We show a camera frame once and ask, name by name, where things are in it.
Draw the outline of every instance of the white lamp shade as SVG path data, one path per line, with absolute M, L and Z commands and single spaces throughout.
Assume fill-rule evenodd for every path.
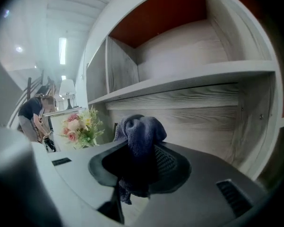
M 64 96 L 66 94 L 72 95 L 76 93 L 74 81 L 71 79 L 65 79 L 61 82 L 59 94 Z

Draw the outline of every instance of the table lamp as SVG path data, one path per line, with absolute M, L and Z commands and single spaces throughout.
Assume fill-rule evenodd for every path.
M 60 92 L 59 94 L 61 96 L 67 96 L 67 101 L 68 101 L 68 107 L 67 109 L 72 109 L 72 106 L 70 104 L 70 98 L 69 95 L 76 94 L 76 89 L 74 85 L 74 81 L 71 79 L 65 79 L 61 82 L 60 86 Z

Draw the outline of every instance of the flower bouquet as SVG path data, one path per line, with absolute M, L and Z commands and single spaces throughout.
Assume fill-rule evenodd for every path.
M 62 136 L 67 137 L 71 142 L 75 142 L 78 146 L 76 148 L 97 145 L 95 139 L 104 132 L 104 130 L 98 130 L 102 121 L 98 119 L 97 113 L 97 110 L 91 108 L 82 113 L 72 114 L 63 121 Z

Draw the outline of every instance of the railing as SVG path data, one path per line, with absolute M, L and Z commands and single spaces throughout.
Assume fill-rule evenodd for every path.
M 32 82 L 32 78 L 28 78 L 27 87 L 23 90 L 23 94 L 19 98 L 18 102 L 16 103 L 15 110 L 14 110 L 13 114 L 11 115 L 9 122 L 7 124 L 8 128 L 15 128 L 16 129 L 18 127 L 18 123 L 15 123 L 15 119 L 16 119 L 16 116 L 18 115 L 20 107 L 27 100 L 29 100 L 31 97 L 33 97 L 37 93 L 37 91 L 39 90 L 39 88 L 43 84 L 43 75 L 44 75 L 44 73 L 42 71 L 41 76 L 33 82 Z M 48 94 L 54 95 L 54 91 L 52 92 L 52 90 L 54 90 L 54 84 L 53 83 L 51 83 L 51 85 L 49 86 L 49 88 L 48 88 L 48 90 L 46 91 L 45 94 L 46 95 L 48 95 Z

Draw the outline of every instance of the vent grille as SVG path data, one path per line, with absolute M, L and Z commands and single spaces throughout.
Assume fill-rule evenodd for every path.
M 226 198 L 237 218 L 252 208 L 249 201 L 231 181 L 218 182 L 216 185 Z

